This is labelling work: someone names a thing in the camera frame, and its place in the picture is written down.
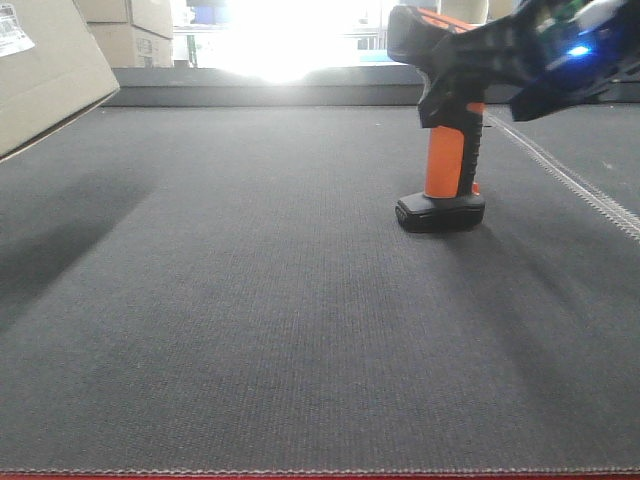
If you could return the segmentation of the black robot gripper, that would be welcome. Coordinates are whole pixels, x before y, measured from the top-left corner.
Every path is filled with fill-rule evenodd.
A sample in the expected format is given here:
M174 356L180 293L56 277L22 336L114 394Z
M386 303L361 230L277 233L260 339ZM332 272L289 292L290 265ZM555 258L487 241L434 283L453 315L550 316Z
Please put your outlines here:
M428 56L433 79L418 104L423 126L441 123L446 102L476 102L511 85L517 122L594 103L639 71L636 1L525 1L512 14L449 34Z

